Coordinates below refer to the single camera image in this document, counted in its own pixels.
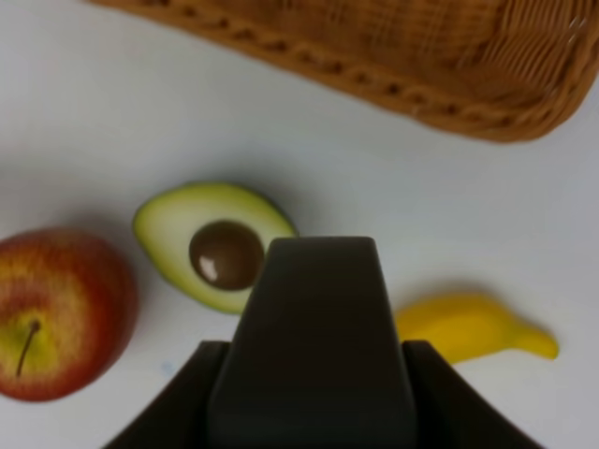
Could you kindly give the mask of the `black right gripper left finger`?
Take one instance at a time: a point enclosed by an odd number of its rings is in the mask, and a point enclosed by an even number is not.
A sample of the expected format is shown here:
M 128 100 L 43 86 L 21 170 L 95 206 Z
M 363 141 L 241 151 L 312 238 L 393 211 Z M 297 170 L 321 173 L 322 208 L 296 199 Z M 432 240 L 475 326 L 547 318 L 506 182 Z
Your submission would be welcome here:
M 203 341 L 166 388 L 108 448 L 205 448 L 207 403 L 229 346 L 225 341 Z

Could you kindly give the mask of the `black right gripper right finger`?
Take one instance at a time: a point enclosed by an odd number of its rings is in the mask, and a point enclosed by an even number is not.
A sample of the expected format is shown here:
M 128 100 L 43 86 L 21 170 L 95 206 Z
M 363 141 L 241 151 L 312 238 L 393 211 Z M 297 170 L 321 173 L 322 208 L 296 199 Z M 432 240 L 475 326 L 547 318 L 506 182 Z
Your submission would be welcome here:
M 539 449 L 487 403 L 426 341 L 402 344 L 417 412 L 417 446 Z

